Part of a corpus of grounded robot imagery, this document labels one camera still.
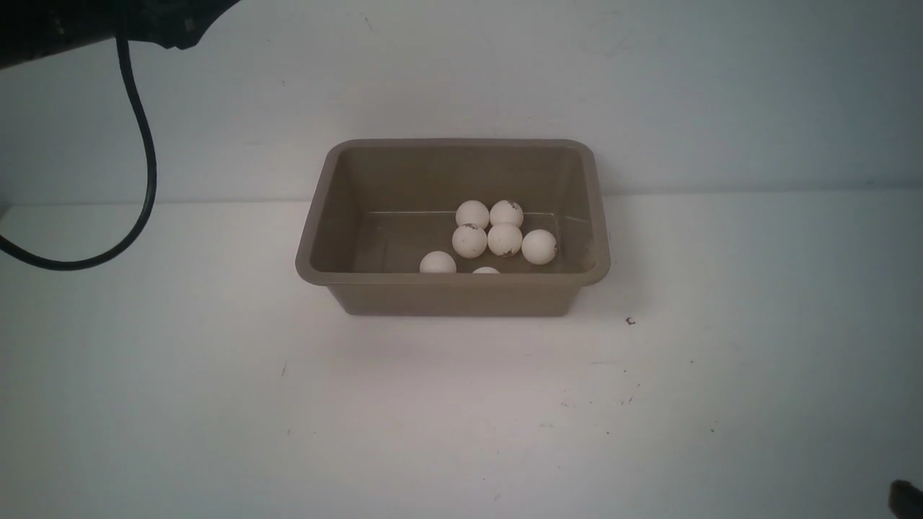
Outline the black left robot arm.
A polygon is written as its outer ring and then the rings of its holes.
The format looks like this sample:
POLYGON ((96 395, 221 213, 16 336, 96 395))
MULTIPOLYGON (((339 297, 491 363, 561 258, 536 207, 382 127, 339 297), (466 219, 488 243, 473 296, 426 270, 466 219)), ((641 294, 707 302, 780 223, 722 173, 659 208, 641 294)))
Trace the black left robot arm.
POLYGON ((1 66, 82 48, 118 36, 185 50, 234 1, 3 1, 1 66))

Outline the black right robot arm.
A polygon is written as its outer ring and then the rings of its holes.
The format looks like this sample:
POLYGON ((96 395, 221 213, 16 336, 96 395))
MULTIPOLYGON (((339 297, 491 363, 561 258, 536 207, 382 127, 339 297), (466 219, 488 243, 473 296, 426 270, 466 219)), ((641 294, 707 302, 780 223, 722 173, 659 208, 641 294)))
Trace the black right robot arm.
POLYGON ((922 519, 922 490, 910 481, 893 480, 889 487, 887 506, 896 518, 922 519))

